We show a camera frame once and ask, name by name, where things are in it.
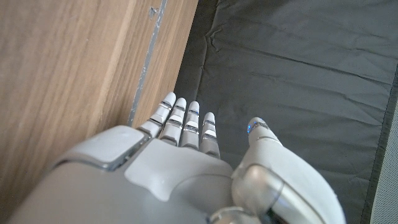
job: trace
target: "white robotic hand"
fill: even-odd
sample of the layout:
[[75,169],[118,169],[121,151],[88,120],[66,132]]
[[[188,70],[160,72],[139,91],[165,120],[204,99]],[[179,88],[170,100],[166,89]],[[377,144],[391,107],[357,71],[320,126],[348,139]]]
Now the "white robotic hand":
[[233,171],[215,116],[169,93],[144,124],[117,126],[65,153],[11,223],[345,223],[324,178],[260,118]]

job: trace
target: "dark gray fabric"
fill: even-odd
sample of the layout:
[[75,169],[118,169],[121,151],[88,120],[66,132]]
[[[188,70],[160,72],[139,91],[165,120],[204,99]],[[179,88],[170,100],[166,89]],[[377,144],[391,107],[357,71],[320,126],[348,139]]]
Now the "dark gray fabric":
[[236,167],[259,116],[359,223],[398,63],[398,1],[200,1],[175,92]]

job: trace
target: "gray cloth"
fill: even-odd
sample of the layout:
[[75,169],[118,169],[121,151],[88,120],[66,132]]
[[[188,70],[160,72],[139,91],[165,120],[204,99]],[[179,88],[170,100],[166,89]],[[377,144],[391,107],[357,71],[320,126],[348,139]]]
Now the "gray cloth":
[[175,92],[214,112],[233,167],[247,122],[263,118],[359,223],[398,63],[397,12],[398,1],[200,1]]

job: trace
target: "wood grain surface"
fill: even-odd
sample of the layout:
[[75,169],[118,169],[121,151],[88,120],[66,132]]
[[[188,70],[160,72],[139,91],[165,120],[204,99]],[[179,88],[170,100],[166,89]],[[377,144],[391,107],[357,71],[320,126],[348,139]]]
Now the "wood grain surface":
[[[0,223],[60,154],[127,124],[161,1],[0,1]],[[173,90],[196,5],[168,1],[134,123]]]
[[186,46],[181,43],[187,43],[197,3],[197,1],[168,1],[167,9],[172,8],[174,13],[164,15],[163,20],[169,22],[160,27],[133,127],[148,119],[158,102],[174,89]]

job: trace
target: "wooden cabinet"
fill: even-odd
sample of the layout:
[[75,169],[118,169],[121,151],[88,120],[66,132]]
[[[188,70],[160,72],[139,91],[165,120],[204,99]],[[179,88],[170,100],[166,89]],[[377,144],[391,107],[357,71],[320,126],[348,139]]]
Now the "wooden cabinet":
[[197,1],[1,1],[0,222],[64,151],[150,116],[174,88]]

